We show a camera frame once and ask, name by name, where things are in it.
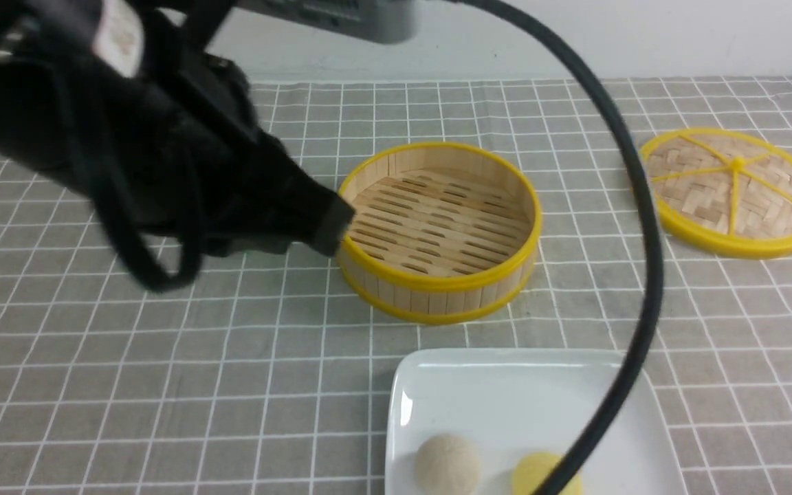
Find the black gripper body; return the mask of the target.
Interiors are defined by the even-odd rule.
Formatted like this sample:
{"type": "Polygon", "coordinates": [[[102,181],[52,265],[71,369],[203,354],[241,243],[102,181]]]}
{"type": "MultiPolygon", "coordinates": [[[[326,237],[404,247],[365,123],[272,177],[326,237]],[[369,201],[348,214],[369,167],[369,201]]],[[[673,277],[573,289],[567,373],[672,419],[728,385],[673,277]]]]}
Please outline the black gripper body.
{"type": "Polygon", "coordinates": [[[0,154],[86,197],[120,258],[283,253],[258,113],[208,44],[234,1],[0,1],[0,154]]]}

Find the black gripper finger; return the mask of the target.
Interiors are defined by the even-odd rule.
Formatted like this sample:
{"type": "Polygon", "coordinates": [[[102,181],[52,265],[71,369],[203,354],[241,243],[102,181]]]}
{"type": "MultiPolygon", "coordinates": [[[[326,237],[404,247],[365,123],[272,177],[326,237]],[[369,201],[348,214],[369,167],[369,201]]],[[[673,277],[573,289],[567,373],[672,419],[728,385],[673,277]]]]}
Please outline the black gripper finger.
{"type": "Polygon", "coordinates": [[[262,234],[282,243],[299,242],[321,256],[335,257],[355,209],[332,188],[311,178],[270,133],[258,135],[258,154],[262,234]]]}

